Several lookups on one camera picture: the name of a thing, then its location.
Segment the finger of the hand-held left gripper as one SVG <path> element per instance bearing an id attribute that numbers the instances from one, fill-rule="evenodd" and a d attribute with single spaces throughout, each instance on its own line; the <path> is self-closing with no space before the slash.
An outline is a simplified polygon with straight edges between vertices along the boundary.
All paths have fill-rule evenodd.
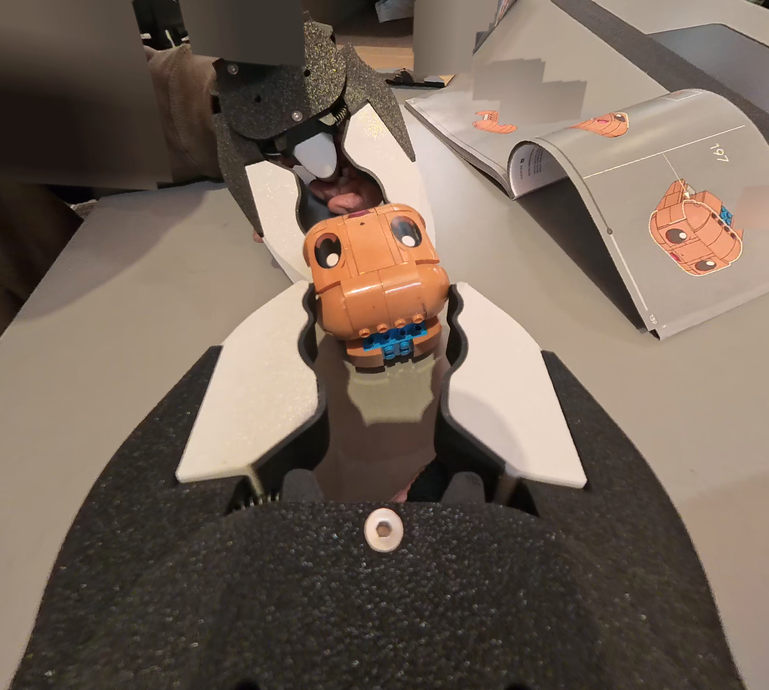
<path id="1" fill-rule="evenodd" d="M 370 103 L 348 120 L 341 147 L 355 167 L 378 182 L 388 203 L 407 204 L 417 210 L 430 240 L 436 242 L 431 204 L 418 166 Z"/>
<path id="2" fill-rule="evenodd" d="M 246 166 L 245 174 L 262 226 L 263 241 L 273 258 L 292 282 L 312 281 L 312 272 L 303 254 L 306 232 L 297 216 L 301 197 L 298 176 L 269 161 Z"/>

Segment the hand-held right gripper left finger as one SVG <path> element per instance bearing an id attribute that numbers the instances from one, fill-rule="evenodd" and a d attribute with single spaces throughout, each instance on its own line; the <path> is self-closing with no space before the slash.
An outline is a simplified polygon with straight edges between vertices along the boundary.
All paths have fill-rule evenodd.
<path id="1" fill-rule="evenodd" d="M 221 351 L 176 471 L 179 482 L 233 476 L 281 484 L 315 469 L 329 445 L 327 398 L 314 370 L 315 296 L 296 283 L 249 315 Z"/>

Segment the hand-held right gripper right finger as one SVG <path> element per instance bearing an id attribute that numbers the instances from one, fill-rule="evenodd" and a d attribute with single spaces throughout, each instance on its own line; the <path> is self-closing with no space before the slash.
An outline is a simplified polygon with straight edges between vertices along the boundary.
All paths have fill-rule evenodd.
<path id="1" fill-rule="evenodd" d="M 438 458 L 495 489 L 503 474 L 581 489 L 578 451 L 537 342 L 467 283 L 452 285 Z"/>

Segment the brown lego head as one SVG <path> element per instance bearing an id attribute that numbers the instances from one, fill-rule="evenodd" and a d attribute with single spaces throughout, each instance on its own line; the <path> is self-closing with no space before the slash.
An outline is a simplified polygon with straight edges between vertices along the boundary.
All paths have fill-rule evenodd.
<path id="1" fill-rule="evenodd" d="M 425 221 L 405 204 L 329 218 L 304 240 L 322 329 L 358 368 L 430 354 L 450 287 Z"/>

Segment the grey instruction booklet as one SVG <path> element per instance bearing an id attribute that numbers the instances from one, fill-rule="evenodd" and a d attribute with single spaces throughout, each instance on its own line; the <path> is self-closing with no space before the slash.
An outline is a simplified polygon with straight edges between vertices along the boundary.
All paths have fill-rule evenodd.
<path id="1" fill-rule="evenodd" d="M 660 339 L 767 294 L 767 139 L 713 91 L 519 125 L 448 89 L 407 104 L 514 199 L 572 184 Z"/>

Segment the person's left forearm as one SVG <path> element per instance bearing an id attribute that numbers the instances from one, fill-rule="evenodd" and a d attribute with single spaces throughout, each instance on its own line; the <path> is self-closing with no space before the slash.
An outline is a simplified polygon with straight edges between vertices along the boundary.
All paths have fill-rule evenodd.
<path id="1" fill-rule="evenodd" d="M 220 178 L 212 103 L 215 59 L 193 54 L 187 45 L 144 50 L 173 179 Z"/>

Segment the person's left hand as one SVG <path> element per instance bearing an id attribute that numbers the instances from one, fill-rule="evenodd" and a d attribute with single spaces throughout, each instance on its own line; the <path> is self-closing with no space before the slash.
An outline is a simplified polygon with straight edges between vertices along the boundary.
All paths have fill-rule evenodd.
<path id="1" fill-rule="evenodd" d="M 384 201 L 379 184 L 350 165 L 339 167 L 328 179 L 315 178 L 309 183 L 309 190 L 332 214 L 362 212 Z"/>

